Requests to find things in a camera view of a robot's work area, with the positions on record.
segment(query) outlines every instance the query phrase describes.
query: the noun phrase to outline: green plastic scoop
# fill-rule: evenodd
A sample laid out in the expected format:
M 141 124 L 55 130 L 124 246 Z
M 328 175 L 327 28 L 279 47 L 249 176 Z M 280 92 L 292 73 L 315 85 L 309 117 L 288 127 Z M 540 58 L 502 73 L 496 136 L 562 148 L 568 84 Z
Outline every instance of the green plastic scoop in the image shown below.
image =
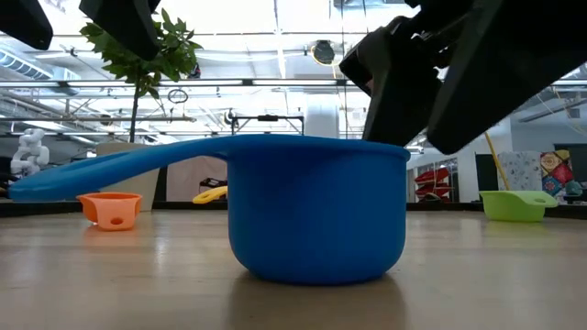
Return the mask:
M 480 192 L 485 215 L 493 221 L 540 222 L 557 200 L 546 192 Z

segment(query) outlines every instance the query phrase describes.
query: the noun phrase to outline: green leaves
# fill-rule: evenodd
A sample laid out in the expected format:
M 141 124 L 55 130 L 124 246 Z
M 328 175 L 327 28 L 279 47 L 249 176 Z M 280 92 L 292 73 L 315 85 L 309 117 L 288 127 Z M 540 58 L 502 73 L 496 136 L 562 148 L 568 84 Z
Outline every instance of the green leaves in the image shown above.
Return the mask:
M 180 18 L 172 23 L 165 9 L 161 10 L 163 22 L 153 21 L 160 52 L 153 60 L 143 60 L 124 48 L 103 29 L 88 23 L 80 30 L 88 42 L 94 44 L 94 52 L 100 53 L 105 63 L 104 70 L 125 79 L 138 87 L 137 97 L 150 94 L 159 100 L 157 86 L 163 76 L 177 82 L 195 66 L 195 51 L 202 48 L 191 41 L 195 32 L 188 31 L 187 23 Z
M 149 92 L 149 94 L 155 99 L 155 100 L 159 100 L 159 91 L 157 91 L 155 88 L 153 87 L 149 87 L 147 89 L 147 91 Z
M 177 24 L 175 25 L 175 28 L 177 29 L 177 32 L 181 34 L 187 32 L 187 26 L 180 18 L 177 18 Z
M 167 10 L 165 10 L 165 8 L 161 10 L 161 15 L 163 16 L 163 22 L 169 24 L 172 23 L 171 19 L 169 18 L 169 14 L 167 14 Z

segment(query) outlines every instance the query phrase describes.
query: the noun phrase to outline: white wall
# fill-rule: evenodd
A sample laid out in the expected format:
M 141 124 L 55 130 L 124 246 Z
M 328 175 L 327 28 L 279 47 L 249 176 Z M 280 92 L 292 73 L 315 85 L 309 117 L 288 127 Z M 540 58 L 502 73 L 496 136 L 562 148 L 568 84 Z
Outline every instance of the white wall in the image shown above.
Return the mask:
M 305 134 L 309 137 L 338 138 L 338 97 L 309 94 L 306 101 Z
M 555 144 L 587 143 L 583 136 L 566 125 L 538 126 L 518 124 L 512 126 L 514 151 L 554 151 Z
M 513 140 L 509 118 L 503 120 L 498 126 L 489 130 L 490 139 L 496 153 L 512 151 Z M 490 154 L 489 145 L 484 136 L 477 137 L 467 147 L 453 155 L 443 155 L 433 148 L 425 149 L 424 155 L 413 155 L 407 162 L 407 169 L 411 170 L 439 162 L 457 158 L 459 164 L 459 201 L 470 203 L 479 200 L 479 183 L 477 181 L 476 154 Z

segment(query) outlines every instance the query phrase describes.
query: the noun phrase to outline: table surface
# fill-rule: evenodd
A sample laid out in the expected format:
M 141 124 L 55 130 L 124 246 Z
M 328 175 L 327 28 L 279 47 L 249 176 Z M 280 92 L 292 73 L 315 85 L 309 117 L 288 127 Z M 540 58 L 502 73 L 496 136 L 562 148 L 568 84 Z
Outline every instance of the table surface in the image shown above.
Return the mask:
M 0 329 L 580 329 L 587 222 L 410 213 L 381 280 L 339 288 L 252 278 L 227 213 L 142 214 L 102 232 L 80 214 L 0 219 Z

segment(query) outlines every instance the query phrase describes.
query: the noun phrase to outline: white column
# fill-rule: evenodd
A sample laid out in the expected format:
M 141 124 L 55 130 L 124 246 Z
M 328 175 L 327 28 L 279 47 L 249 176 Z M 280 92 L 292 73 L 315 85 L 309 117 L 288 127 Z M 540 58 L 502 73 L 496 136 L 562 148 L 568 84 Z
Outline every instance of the white column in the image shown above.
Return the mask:
M 305 134 L 310 137 L 338 138 L 340 101 L 332 94 L 309 94 L 304 112 Z

